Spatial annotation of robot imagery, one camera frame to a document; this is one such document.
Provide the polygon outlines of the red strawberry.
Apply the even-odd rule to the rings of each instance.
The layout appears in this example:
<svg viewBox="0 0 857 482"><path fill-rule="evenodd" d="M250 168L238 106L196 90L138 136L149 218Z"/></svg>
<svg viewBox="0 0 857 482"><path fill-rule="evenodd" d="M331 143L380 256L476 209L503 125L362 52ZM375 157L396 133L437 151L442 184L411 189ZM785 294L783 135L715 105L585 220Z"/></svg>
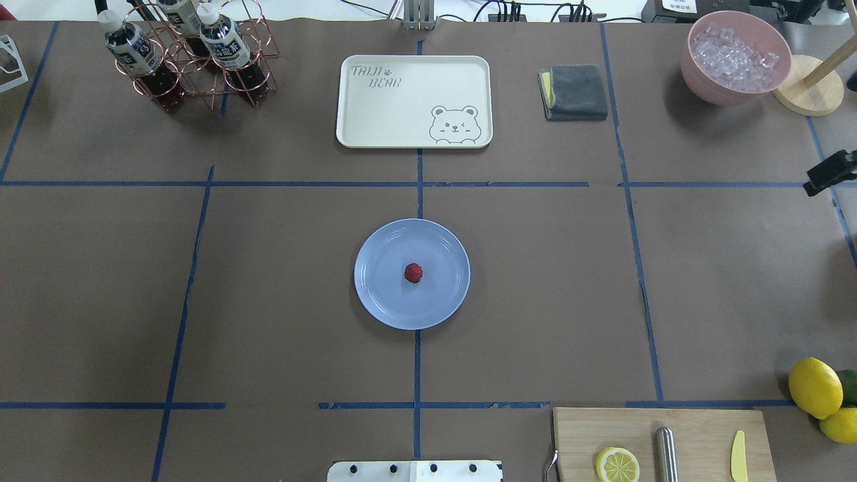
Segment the red strawberry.
<svg viewBox="0 0 857 482"><path fill-rule="evenodd" d="M405 266L404 278L412 284L419 283L423 278L424 272L421 265L418 263L410 263Z"/></svg>

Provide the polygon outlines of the blue plate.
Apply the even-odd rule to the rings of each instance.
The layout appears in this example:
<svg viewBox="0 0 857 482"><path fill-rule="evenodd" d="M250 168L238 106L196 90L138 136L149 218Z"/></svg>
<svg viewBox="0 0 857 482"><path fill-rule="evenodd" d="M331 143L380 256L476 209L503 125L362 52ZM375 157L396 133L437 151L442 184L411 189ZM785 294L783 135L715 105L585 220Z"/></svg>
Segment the blue plate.
<svg viewBox="0 0 857 482"><path fill-rule="evenodd" d="M404 278L418 263L423 278ZM403 330L434 327L458 311L471 281L468 253L456 235L430 220L395 220L367 238L354 265L353 281L362 305L378 321Z"/></svg>

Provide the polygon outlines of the wooden stand round base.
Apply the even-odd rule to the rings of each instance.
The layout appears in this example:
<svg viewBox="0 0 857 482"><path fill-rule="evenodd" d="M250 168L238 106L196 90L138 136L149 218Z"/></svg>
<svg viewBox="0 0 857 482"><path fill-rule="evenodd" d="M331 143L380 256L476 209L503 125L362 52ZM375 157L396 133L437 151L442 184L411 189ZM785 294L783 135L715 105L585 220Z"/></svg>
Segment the wooden stand round base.
<svg viewBox="0 0 857 482"><path fill-rule="evenodd" d="M793 54L784 81L773 91L780 104L803 116L826 116L838 110L844 101L844 81L836 67L856 51L853 35L824 60Z"/></svg>

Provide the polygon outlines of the pink bowl with ice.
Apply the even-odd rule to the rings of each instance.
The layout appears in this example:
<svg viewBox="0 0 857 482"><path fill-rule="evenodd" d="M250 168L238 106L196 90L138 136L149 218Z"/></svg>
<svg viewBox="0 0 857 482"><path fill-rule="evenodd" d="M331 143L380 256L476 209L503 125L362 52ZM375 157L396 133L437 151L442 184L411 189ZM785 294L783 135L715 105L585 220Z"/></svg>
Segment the pink bowl with ice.
<svg viewBox="0 0 857 482"><path fill-rule="evenodd" d="M791 72L791 57L783 34L764 19L714 11L691 27L682 78L701 100L734 106L779 88Z"/></svg>

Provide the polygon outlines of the green lime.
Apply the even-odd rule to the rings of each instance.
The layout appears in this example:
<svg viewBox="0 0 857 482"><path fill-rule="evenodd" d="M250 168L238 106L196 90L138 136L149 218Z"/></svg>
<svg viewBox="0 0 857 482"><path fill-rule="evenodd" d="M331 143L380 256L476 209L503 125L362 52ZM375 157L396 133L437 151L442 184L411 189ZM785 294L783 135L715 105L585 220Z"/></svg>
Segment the green lime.
<svg viewBox="0 0 857 482"><path fill-rule="evenodd" d="M842 399L842 406L844 408L855 408L857 405L857 373L856 370L838 370L836 372L838 375L840 384L842 385L842 391L844 392L844 399Z"/></svg>

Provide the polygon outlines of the yellow lemon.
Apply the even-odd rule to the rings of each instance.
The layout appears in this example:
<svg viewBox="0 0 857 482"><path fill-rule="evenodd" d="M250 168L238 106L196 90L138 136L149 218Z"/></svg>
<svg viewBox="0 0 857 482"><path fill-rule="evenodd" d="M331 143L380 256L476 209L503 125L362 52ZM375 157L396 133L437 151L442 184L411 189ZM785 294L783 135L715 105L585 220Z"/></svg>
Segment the yellow lemon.
<svg viewBox="0 0 857 482"><path fill-rule="evenodd" d="M839 376L816 357L806 357L796 363L790 370L787 384L798 408L819 420L835 414L844 402Z"/></svg>
<svg viewBox="0 0 857 482"><path fill-rule="evenodd" d="M840 408L835 414L818 421L820 430L830 441L841 445L856 445L857 408Z"/></svg>

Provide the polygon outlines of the yellow plastic knife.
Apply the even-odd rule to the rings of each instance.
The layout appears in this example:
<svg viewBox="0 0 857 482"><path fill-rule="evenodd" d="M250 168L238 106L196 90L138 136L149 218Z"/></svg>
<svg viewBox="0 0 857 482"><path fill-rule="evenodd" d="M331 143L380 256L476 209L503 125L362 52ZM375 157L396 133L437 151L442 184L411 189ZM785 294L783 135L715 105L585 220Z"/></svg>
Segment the yellow plastic knife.
<svg viewBox="0 0 857 482"><path fill-rule="evenodd" d="M737 430L732 437L730 448L730 476L732 481L735 482L748 481L746 433L744 430Z"/></svg>

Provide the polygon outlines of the steel cylinder black cap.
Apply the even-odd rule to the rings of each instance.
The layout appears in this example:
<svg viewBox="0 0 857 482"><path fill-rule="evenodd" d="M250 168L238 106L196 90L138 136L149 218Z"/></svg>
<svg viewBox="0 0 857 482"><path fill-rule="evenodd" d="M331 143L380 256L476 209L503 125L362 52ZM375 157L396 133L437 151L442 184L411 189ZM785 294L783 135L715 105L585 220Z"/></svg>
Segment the steel cylinder black cap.
<svg viewBox="0 0 857 482"><path fill-rule="evenodd" d="M655 445L660 481L679 481L676 436L673 430L663 425L657 428Z"/></svg>

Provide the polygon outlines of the lemon half slice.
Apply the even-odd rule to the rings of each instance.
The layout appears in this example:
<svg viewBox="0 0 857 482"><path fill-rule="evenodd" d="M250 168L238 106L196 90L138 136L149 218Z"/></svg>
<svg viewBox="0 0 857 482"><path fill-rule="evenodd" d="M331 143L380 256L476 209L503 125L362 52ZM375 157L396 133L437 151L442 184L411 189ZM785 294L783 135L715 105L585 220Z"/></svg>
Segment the lemon half slice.
<svg viewBox="0 0 857 482"><path fill-rule="evenodd" d="M597 455L594 472L599 481L639 481L641 469L636 455L631 451L608 447Z"/></svg>

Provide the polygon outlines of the cream bear tray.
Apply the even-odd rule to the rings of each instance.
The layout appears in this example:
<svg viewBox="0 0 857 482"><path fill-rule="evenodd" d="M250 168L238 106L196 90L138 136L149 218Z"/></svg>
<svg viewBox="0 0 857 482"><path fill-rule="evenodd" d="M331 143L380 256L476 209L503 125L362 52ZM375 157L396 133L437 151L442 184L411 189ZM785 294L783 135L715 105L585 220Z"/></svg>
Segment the cream bear tray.
<svg viewBox="0 0 857 482"><path fill-rule="evenodd" d="M352 55L340 68L335 134L349 149L483 149L493 139L489 64Z"/></svg>

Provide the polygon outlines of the tea bottle white cap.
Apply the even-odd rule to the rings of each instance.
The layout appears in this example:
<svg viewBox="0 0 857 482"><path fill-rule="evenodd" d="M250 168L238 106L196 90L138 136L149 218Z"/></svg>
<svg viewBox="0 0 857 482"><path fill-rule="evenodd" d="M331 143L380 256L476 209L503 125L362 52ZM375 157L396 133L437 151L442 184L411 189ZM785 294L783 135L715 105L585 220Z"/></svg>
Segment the tea bottle white cap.
<svg viewBox="0 0 857 482"><path fill-rule="evenodd" d="M201 22L200 38L215 64L224 71L226 84L243 100L257 106L268 92L267 76L238 24L208 2L201 2L196 13Z"/></svg>

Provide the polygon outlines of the aluminium frame post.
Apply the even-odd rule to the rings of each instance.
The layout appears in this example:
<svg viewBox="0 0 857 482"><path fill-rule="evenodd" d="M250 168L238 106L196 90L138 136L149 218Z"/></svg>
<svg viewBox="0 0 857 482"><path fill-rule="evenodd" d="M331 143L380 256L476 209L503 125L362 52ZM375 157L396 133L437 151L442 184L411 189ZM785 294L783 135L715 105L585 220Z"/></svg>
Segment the aluminium frame post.
<svg viewBox="0 0 857 482"><path fill-rule="evenodd" d="M404 30L434 30L437 27L435 0L405 0L402 6Z"/></svg>

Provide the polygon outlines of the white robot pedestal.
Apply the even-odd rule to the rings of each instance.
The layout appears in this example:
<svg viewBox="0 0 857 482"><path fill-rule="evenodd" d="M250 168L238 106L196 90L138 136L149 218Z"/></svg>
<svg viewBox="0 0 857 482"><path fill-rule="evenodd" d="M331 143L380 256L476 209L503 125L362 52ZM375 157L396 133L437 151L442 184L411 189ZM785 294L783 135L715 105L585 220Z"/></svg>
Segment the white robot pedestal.
<svg viewBox="0 0 857 482"><path fill-rule="evenodd" d="M340 461L327 481L503 481L501 461Z"/></svg>

